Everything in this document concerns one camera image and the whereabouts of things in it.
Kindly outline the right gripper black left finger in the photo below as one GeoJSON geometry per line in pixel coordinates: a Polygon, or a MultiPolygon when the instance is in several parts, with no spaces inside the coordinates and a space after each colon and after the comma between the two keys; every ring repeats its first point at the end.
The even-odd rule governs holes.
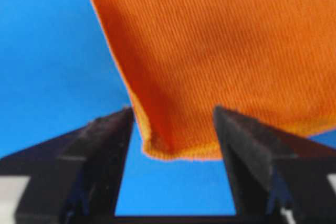
{"type": "Polygon", "coordinates": [[[1,158],[1,223],[73,223],[115,211],[130,107],[1,158]]]}

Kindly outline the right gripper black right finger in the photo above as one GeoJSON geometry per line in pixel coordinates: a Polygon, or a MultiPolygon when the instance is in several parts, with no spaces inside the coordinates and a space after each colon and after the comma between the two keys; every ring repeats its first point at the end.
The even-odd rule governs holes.
{"type": "Polygon", "coordinates": [[[222,106],[213,119],[240,219],[335,223],[335,149],[222,106]]]}

